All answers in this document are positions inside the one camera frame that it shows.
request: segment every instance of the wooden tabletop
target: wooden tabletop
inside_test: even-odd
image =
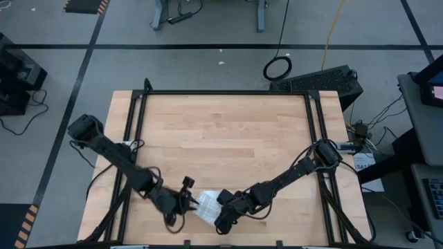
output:
[[[114,142],[123,138],[131,91],[116,91],[106,121],[105,134]],[[347,141],[343,114],[336,92],[320,92],[327,133],[336,142]],[[139,103],[132,125],[135,134]],[[315,104],[311,101],[317,137],[320,138]],[[204,190],[231,192],[268,181],[288,169],[311,138],[303,96],[299,95],[149,95],[137,164],[161,169],[164,185],[181,188],[184,176],[195,180],[197,198]],[[343,156],[353,165],[351,156]],[[99,156],[94,176],[108,162]],[[109,209],[116,168],[101,176],[91,188],[78,239],[87,237]],[[336,172],[343,211],[367,239],[370,238],[357,177],[340,166]],[[331,209],[334,236],[340,241]],[[120,213],[116,215],[116,238]],[[227,235],[192,212],[179,234],[170,234],[163,216],[149,200],[132,193],[124,243],[151,245],[326,246],[327,237],[315,174],[302,177],[278,192],[273,209],[263,221],[242,217]]]

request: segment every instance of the desk leg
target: desk leg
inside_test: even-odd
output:
[[[413,163],[424,161],[422,150],[413,128],[396,139],[392,146],[395,151],[394,156],[359,171],[361,184],[409,167]]]
[[[266,8],[266,0],[258,0],[257,2],[257,32],[264,32],[264,9]]]
[[[163,17],[163,11],[168,8],[168,0],[155,0],[155,15],[154,20],[152,20],[151,27],[154,30],[159,30],[161,25],[161,20]]]

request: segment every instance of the black floor line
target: black floor line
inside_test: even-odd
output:
[[[428,43],[426,43],[423,33],[420,30],[420,27],[418,26],[417,20],[415,20],[412,10],[410,10],[407,0],[401,0],[401,4],[403,5],[404,11],[406,11],[406,15],[408,16],[409,22],[410,22],[411,26],[413,27],[415,35],[417,35],[420,45],[423,46],[423,51],[424,51],[426,58],[428,59],[428,62],[432,63],[434,61],[434,57],[432,56],[432,52],[428,46]]]
[[[7,48],[18,49],[89,49],[88,44],[13,44]],[[94,44],[93,49],[109,50],[186,50],[186,49],[277,49],[278,44]],[[282,44],[281,49],[323,50],[324,44]],[[423,50],[422,45],[357,45],[332,44],[330,50]]]
[[[57,156],[62,146],[64,134],[66,133],[66,129],[69,124],[69,120],[71,118],[72,111],[74,109],[75,101],[77,100],[78,93],[80,92],[80,87],[82,86],[84,75],[88,69],[89,61],[91,60],[93,45],[97,42],[98,33],[102,28],[103,20],[105,18],[106,10],[97,20],[96,27],[94,28],[94,32],[91,37],[91,41],[89,42],[86,54],[84,56],[82,65],[80,66],[80,70],[78,72],[77,80],[75,81],[73,90],[71,92],[71,96],[69,97],[68,104],[63,114],[62,122],[60,123],[60,127],[58,128],[57,135],[55,137],[55,141],[51,152],[49,154],[48,161],[46,162],[46,166],[43,171],[42,179],[40,180],[37,191],[35,192],[33,204],[40,206],[43,201],[44,193],[46,188],[48,187],[49,179],[54,169],[55,161],[57,160]]]

